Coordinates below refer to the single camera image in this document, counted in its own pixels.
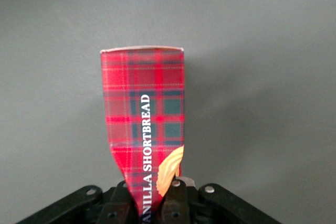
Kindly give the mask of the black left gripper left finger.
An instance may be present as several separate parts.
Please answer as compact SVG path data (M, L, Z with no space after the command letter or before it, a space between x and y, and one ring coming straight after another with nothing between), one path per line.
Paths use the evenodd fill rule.
M95 185L80 188L19 223L136 223L137 213L126 182L103 192Z

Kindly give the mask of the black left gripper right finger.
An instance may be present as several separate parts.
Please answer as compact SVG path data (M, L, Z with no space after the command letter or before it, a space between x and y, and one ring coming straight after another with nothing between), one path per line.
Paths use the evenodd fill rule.
M160 223L279 223L214 183L199 189L188 177L173 179L160 208Z

